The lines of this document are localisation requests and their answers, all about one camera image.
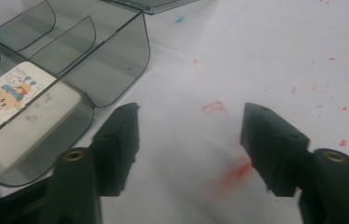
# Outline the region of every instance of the table surface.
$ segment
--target table surface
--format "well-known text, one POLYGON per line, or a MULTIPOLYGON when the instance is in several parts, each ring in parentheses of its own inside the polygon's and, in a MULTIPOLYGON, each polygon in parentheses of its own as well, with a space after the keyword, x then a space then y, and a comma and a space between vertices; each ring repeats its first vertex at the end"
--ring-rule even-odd
POLYGON ((104 223, 302 223, 299 195, 274 197, 239 145, 244 104, 275 111, 310 151, 349 155, 349 0, 202 0, 146 21, 147 70, 77 143, 140 105, 136 163, 101 199, 104 223))

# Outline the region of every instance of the cartoon boy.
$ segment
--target cartoon boy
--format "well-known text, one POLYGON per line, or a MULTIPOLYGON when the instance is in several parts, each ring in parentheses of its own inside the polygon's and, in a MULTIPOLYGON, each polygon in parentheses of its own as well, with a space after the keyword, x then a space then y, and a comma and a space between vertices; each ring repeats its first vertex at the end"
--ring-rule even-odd
POLYGON ((9 110, 11 108, 21 109, 21 100, 23 95, 17 93, 16 90, 12 89, 8 85, 2 86, 0 90, 0 110, 9 110))

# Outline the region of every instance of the blue mark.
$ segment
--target blue mark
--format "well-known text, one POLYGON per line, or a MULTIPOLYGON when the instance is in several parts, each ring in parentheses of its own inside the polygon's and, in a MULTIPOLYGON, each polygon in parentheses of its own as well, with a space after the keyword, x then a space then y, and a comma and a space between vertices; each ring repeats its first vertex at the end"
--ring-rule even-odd
POLYGON ((175 23, 182 22, 186 17, 185 16, 178 16, 177 19, 175 19, 175 23))

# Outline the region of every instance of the blue speck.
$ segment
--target blue speck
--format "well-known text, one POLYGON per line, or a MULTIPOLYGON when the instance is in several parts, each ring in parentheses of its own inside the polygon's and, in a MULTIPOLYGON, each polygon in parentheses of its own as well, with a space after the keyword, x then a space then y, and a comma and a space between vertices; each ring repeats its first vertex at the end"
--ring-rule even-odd
POLYGON ((182 22, 186 17, 185 16, 178 16, 177 19, 175 19, 175 23, 182 22))

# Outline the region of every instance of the desk organizer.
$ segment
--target desk organizer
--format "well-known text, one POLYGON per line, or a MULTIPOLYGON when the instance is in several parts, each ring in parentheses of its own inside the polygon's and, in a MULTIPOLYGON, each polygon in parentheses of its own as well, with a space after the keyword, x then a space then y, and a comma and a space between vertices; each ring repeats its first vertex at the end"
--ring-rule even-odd
POLYGON ((145 13, 192 1, 0 1, 0 184, 39 178, 143 73, 145 13))

